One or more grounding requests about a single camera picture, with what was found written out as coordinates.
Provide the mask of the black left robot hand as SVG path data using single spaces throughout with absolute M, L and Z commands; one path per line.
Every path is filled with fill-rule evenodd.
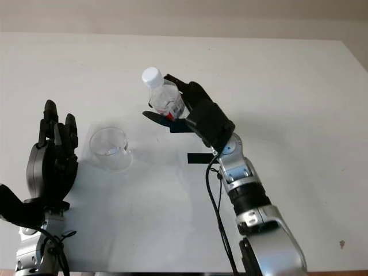
M 28 202 L 46 210 L 65 212 L 70 204 L 64 199 L 77 175 L 78 130 L 74 115 L 59 122 L 56 104 L 47 100 L 40 121 L 39 138 L 30 151 L 26 181 L 31 199 Z

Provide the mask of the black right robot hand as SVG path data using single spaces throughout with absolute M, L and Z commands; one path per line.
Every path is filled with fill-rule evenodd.
M 159 125 L 168 127 L 171 133 L 193 132 L 207 147 L 221 152 L 234 132 L 234 123 L 218 104 L 211 100 L 199 83 L 185 83 L 170 74 L 165 75 L 164 79 L 177 86 L 185 106 L 189 108 L 189 115 L 174 121 L 152 111 L 144 111 L 143 115 Z

